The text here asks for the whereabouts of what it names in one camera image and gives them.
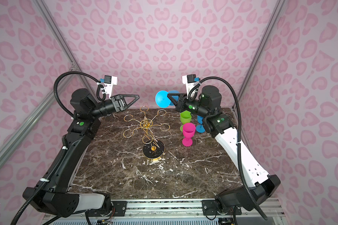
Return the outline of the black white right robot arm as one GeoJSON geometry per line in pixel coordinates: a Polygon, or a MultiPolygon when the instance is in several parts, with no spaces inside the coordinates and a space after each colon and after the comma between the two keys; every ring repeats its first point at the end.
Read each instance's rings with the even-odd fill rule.
{"type": "Polygon", "coordinates": [[[224,214],[234,207],[243,207],[247,211],[256,210],[266,218],[260,204],[274,194],[281,181],[276,175],[270,175],[243,144],[239,131],[241,125],[234,125],[221,111],[219,89],[212,85],[204,86],[199,98],[193,101],[185,93],[167,93],[166,97],[178,112],[189,111],[202,117],[205,131],[223,147],[238,169],[242,186],[217,194],[217,211],[224,214]]]}

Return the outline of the blue wine glass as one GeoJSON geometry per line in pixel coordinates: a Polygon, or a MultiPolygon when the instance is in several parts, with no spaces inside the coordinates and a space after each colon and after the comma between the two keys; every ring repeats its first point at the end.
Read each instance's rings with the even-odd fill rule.
{"type": "Polygon", "coordinates": [[[174,106],[174,104],[171,102],[171,100],[167,97],[167,95],[169,93],[175,93],[178,94],[179,91],[159,91],[157,92],[156,96],[155,96],[155,102],[156,104],[160,107],[160,108],[167,108],[169,106],[174,106]]]}
{"type": "Polygon", "coordinates": [[[205,132],[205,128],[203,126],[203,118],[201,116],[197,116],[197,122],[198,122],[198,125],[196,126],[196,131],[198,133],[204,133],[205,132]]]}

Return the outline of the blue wine glass front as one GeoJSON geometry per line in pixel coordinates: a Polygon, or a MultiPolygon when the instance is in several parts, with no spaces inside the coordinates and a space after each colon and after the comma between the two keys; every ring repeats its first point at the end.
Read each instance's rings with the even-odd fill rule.
{"type": "Polygon", "coordinates": [[[198,125],[196,126],[196,131],[198,133],[204,133],[205,132],[205,128],[203,126],[203,118],[201,116],[197,116],[197,122],[198,122],[198,125]]]}

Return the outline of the green wine glass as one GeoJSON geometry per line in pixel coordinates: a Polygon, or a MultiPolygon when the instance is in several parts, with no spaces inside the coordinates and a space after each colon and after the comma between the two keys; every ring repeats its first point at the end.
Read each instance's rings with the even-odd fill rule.
{"type": "Polygon", "coordinates": [[[180,131],[183,131],[183,126],[187,123],[190,123],[192,120],[192,115],[190,111],[183,111],[180,113],[180,121],[182,125],[180,126],[180,131]]]}

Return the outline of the blue wine glass back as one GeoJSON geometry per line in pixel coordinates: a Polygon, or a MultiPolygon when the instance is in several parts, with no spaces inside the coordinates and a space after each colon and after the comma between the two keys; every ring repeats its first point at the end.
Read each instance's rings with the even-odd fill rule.
{"type": "Polygon", "coordinates": [[[169,106],[174,106],[174,104],[171,102],[171,100],[167,97],[167,95],[169,93],[175,93],[178,94],[179,91],[159,91],[157,92],[156,96],[155,96],[155,102],[156,104],[160,107],[160,108],[167,108],[169,106]]]}

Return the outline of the magenta plastic wine glass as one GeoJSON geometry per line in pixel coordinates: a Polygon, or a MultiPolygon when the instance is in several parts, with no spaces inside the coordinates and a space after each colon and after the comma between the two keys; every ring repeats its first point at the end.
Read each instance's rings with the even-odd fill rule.
{"type": "Polygon", "coordinates": [[[182,144],[189,147],[193,144],[192,137],[196,132],[196,126],[192,123],[186,123],[183,125],[183,136],[182,144]]]}

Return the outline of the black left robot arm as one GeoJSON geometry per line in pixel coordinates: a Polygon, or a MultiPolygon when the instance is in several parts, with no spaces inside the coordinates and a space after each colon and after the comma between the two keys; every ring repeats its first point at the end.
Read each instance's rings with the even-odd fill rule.
{"type": "Polygon", "coordinates": [[[29,205],[39,212],[65,218],[82,211],[95,211],[103,215],[111,213],[113,206],[108,194],[70,193],[68,189],[87,147],[98,132],[101,124],[99,118],[123,112],[139,98],[139,95],[118,94],[99,103],[87,89],[73,92],[70,104],[74,107],[74,119],[67,134],[62,137],[62,149],[36,186],[25,189],[25,203],[16,217],[29,205]]]}

